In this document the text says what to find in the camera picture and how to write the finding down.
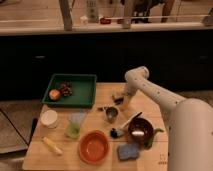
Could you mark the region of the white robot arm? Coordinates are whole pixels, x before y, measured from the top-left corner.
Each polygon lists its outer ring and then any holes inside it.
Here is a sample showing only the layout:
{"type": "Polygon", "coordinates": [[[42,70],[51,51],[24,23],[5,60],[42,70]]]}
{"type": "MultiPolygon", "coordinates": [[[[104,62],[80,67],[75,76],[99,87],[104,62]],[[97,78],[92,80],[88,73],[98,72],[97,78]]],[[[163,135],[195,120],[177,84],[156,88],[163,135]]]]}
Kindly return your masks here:
{"type": "Polygon", "coordinates": [[[213,107],[198,98],[185,98],[148,80],[149,70],[128,70],[124,106],[138,90],[170,113],[167,171],[213,171],[213,107]]]}

